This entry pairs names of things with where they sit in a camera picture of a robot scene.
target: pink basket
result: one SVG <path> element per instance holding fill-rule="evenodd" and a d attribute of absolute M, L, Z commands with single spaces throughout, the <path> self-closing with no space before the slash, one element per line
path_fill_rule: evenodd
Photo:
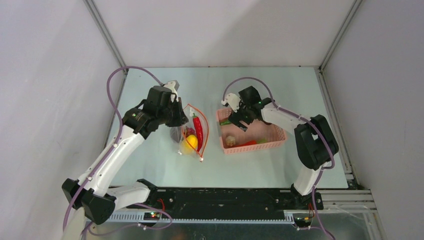
<path fill-rule="evenodd" d="M 281 146 L 287 140 L 287 134 L 284 129 L 274 124 L 266 125 L 259 120 L 255 120 L 249 124 L 246 132 L 242 131 L 234 124 L 220 125 L 220 122 L 227 119 L 231 112 L 231 108 L 222 108 L 216 111 L 216 120 L 218 121 L 221 134 L 219 136 L 219 143 L 221 144 L 225 154 L 236 154 L 260 149 L 276 148 Z M 225 143 L 225 139 L 229 135 L 235 137 L 236 145 L 241 145 L 252 140 L 266 140 L 266 142 L 249 146 L 229 147 Z"/>

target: white wall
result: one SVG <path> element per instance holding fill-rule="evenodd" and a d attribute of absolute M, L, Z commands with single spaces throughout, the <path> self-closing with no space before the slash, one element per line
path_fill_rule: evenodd
<path fill-rule="evenodd" d="M 103 148 L 118 67 L 84 2 L 2 1 L 0 239 L 59 239 L 77 178 Z M 113 83 L 117 96 L 122 76 Z"/>
<path fill-rule="evenodd" d="M 351 161 L 391 240 L 424 235 L 424 4 L 364 1 L 326 81 Z"/>
<path fill-rule="evenodd" d="M 353 0 L 98 0 L 127 64 L 319 65 Z"/>

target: yellow fruit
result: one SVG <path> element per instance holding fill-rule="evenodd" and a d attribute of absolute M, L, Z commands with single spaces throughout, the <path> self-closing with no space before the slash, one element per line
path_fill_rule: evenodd
<path fill-rule="evenodd" d="M 188 136 L 186 139 L 183 139 L 179 144 L 179 151 L 184 155 L 193 153 L 193 151 L 197 148 L 198 138 L 193 134 Z"/>

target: red chili pepper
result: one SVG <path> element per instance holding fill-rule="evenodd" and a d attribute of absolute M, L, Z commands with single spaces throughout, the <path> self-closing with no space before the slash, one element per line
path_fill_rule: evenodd
<path fill-rule="evenodd" d="M 240 145 L 237 145 L 237 146 L 233 146 L 233 148 L 245 147 L 245 146 L 250 146 L 250 145 L 255 145 L 255 144 L 258 144 L 258 143 L 255 140 L 251 140 L 251 141 L 248 141 L 246 143 L 243 143 L 243 144 L 240 144 Z"/>
<path fill-rule="evenodd" d="M 203 128 L 200 118 L 193 113 L 193 124 L 197 136 L 197 151 L 199 152 L 203 145 Z"/>

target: table top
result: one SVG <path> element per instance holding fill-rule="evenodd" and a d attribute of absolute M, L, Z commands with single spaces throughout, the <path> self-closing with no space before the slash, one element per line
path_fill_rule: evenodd
<path fill-rule="evenodd" d="M 178 95 L 183 107 L 199 108 L 209 122 L 209 140 L 204 161 L 179 155 L 170 138 L 170 128 L 162 125 L 127 159 L 112 181 L 114 186 L 131 185 L 146 179 L 161 187 L 205 188 L 289 188 L 301 169 L 295 137 L 280 147 L 225 155 L 220 143 L 216 112 L 223 108 L 221 99 L 225 87 L 240 77 L 255 77 L 264 81 L 281 106 L 304 116 L 328 114 L 313 67 L 177 67 L 148 68 L 163 83 L 177 80 Z M 118 109 L 123 115 L 148 95 L 157 83 L 146 73 L 130 69 L 122 89 Z M 262 98 L 266 89 L 253 80 L 242 80 L 227 93 L 254 86 Z M 118 131 L 115 117 L 109 140 Z M 347 188 L 347 180 L 339 154 L 335 167 L 325 170 L 318 188 Z"/>

